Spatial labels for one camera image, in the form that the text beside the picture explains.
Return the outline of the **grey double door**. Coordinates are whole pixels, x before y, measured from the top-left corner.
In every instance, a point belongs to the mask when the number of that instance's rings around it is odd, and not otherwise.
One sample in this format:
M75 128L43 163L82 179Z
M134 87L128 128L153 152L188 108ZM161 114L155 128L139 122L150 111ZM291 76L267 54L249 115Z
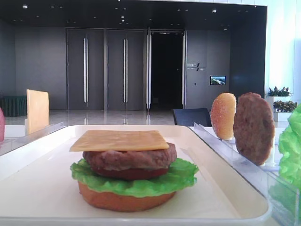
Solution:
M143 109L142 31L109 30L108 109Z
M104 109L103 31L67 30L68 108Z

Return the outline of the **lower potted plant box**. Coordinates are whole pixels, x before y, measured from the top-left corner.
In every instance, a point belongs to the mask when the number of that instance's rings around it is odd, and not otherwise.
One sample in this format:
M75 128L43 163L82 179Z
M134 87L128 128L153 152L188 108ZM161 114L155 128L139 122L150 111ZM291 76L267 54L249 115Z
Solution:
M297 103L293 101L275 101L274 107L274 121L285 122L288 120L292 112L297 108Z

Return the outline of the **standing orange cheese slice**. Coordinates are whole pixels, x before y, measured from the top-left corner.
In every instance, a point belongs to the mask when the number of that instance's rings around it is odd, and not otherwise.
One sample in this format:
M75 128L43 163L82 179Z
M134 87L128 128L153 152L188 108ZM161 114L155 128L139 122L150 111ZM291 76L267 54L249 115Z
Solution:
M49 125L49 95L44 91L26 90L27 119L26 134L32 134Z

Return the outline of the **open grey door leaf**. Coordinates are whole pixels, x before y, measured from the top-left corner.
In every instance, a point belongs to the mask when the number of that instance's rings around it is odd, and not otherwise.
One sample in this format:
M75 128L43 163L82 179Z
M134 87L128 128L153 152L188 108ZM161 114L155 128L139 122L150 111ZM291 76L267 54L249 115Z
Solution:
M146 74L146 105L147 111L150 110L151 104L151 55L152 55L151 30L147 30L147 74Z

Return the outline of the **upper potted plant box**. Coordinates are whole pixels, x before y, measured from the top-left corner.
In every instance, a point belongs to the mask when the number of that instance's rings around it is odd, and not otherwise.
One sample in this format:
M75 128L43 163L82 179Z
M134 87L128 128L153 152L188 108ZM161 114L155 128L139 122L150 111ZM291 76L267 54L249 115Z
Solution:
M292 100L292 94L289 90L289 87L282 87L278 89L277 87L274 87L274 89L269 88L268 94L267 94L267 101L271 106L271 109L274 110L274 102L282 101L287 102Z

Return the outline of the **standing red tomato slice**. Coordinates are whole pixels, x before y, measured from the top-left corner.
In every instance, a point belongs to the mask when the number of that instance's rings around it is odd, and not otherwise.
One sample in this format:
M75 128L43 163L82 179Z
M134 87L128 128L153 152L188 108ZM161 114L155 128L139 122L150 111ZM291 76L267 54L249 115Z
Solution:
M4 141L5 118L2 109L0 108L0 142Z

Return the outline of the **wall display screen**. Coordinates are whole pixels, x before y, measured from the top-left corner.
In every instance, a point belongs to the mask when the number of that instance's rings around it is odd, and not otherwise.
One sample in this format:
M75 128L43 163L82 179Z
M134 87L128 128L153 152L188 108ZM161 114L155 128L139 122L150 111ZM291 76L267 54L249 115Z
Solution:
M210 85L226 85L226 76L210 76Z

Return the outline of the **clear acrylic left rack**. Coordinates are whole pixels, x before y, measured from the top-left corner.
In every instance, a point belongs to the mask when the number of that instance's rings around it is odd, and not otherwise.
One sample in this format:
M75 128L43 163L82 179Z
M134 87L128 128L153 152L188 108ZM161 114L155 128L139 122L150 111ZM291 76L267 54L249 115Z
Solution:
M6 139L4 139L4 141L2 141L0 143L0 155L3 156L17 148L27 145L35 140L45 137L51 133L54 133L64 127L65 127L64 123L61 122L58 124L50 125L49 127L46 127L45 129L39 130L37 132L34 132L32 134L29 134L29 135L26 135L23 137L6 138Z

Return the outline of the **green skirted table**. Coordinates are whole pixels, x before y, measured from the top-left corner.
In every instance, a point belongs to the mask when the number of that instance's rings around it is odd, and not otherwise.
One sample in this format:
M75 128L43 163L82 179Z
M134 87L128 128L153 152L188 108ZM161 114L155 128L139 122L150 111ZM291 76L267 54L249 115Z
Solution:
M0 107L5 117L19 117L27 114L26 96L3 96Z

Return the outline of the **grey double door left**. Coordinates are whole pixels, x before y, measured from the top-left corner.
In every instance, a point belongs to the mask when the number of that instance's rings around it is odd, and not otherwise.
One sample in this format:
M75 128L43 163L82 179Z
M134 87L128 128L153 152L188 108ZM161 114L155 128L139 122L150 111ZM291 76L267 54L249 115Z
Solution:
M103 31L67 30L68 108L104 109Z

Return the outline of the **clear acrylic right rack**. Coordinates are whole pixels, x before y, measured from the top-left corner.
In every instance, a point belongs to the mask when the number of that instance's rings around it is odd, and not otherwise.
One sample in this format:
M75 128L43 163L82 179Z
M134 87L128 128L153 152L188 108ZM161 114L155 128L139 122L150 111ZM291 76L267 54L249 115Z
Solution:
M279 166L256 166L235 150L235 142L221 141L210 127L190 127L203 141L259 190L272 204L272 218L281 226L301 224L301 191L279 174Z

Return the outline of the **green lettuce leaf on burger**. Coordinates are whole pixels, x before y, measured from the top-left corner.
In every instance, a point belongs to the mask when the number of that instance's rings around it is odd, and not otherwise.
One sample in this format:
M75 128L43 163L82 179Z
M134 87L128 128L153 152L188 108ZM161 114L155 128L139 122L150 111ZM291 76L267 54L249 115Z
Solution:
M138 198L169 194L193 186L197 181L195 174L198 172L197 165L180 158L171 164L165 175L148 180L125 181L105 178L94 173L84 159L73 163L70 169L73 179L87 185L93 191Z

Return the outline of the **standing brown meat patty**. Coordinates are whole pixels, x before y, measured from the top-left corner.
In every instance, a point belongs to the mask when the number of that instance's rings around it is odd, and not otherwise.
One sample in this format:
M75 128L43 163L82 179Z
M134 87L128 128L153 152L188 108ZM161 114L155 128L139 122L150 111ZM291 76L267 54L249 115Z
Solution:
M262 165L269 158L275 125L270 105L259 94L249 92L238 98L233 130L242 156L255 165Z

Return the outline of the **brown meat patty on burger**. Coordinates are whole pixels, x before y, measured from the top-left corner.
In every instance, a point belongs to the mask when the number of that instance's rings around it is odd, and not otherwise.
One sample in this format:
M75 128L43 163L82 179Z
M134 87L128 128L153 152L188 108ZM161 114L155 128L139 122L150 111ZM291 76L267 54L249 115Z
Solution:
M91 167L104 170L128 170L128 169L165 169L177 158L175 145L169 143L168 149L149 151L85 151L83 158Z

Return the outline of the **cream plastic serving tray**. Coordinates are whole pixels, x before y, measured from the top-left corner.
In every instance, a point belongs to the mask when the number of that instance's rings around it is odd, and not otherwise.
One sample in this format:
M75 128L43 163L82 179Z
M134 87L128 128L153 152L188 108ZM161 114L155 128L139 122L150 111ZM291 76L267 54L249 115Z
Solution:
M94 208L79 194L70 166L82 154L70 147L87 130L158 130L180 158L197 164L197 183L167 203L142 212ZM3 226L263 226L268 199L191 129L167 125L68 126L0 158Z

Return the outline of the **potted plant box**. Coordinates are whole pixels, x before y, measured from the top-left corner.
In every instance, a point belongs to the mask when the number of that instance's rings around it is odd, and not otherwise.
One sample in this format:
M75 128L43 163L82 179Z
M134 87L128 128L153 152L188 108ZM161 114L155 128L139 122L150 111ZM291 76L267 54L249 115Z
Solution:
M282 87L278 89L277 87L274 87L274 89L269 88L268 94L267 94L267 101L271 106L271 109L274 110L274 102L282 101L287 102L292 100L292 94L289 90L289 87Z
M285 122L288 120L292 112L297 108L297 103L293 101L275 101L274 107L274 121Z

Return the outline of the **green lettuce in rack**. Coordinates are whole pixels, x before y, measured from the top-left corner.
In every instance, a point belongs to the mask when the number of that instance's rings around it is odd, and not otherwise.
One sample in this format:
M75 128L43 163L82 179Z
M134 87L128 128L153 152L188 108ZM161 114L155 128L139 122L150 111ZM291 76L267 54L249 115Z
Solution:
M298 106L288 119L289 126L280 134L278 149L280 176L289 184L301 188L301 107ZM270 188L271 196L295 213L296 193L282 184Z

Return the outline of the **grey double door middle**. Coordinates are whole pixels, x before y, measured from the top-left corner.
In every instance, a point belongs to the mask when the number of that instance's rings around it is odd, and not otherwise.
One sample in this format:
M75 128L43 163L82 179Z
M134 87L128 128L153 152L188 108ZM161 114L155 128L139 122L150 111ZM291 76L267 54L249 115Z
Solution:
M143 109L142 31L109 30L108 109Z

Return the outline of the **black chair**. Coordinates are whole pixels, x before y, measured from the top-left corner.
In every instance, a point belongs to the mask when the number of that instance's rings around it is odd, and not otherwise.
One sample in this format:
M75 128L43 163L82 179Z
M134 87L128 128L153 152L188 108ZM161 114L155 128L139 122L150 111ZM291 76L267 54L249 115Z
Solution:
M210 114L207 108L174 109L174 124L180 126L193 126L194 123L211 127Z

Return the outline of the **red tomato slice on burger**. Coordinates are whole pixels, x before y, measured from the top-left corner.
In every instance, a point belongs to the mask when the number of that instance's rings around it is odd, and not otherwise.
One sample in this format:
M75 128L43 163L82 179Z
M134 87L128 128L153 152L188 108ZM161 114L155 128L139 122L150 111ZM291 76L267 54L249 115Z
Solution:
M92 169L95 173L108 178L122 179L122 180L144 180L157 178L165 175L169 168L165 169L125 169L125 170L105 170L105 169Z

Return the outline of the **clear acrylic rack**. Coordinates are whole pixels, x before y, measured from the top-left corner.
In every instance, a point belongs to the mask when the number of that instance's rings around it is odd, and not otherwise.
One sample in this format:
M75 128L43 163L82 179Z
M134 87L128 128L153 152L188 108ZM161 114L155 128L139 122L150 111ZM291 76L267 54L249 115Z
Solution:
M279 174L279 166L256 166L235 150L235 142L221 141L210 127L190 127L203 141L259 190L272 204L272 218L281 226L301 224L301 191Z
M58 124L50 125L49 127L46 127L45 129L39 130L37 132L34 132L32 134L29 134L29 135L26 135L23 137L6 138L6 139L4 139L4 141L2 141L0 143L0 155L3 156L17 148L27 145L35 140L45 137L51 133L54 133L64 127L65 127L64 123L61 122Z

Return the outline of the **bottom burger bun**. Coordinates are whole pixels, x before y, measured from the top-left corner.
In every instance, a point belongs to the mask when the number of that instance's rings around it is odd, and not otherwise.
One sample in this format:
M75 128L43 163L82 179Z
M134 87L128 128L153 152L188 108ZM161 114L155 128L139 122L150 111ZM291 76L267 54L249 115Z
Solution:
M160 196L147 196L137 198L114 194L112 192L96 192L88 188L87 185L78 182L79 193L83 199L91 206L119 212L138 212L149 210L162 205L174 197L175 192Z

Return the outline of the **orange cheese slice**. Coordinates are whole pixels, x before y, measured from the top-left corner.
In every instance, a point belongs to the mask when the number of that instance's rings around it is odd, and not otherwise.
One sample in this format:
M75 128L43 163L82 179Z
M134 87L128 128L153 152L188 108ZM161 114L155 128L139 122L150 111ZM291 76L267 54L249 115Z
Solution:
M27 119L26 134L32 134L49 125L49 95L44 91L26 90Z
M88 130L70 148L71 152L152 151L169 145L157 130Z

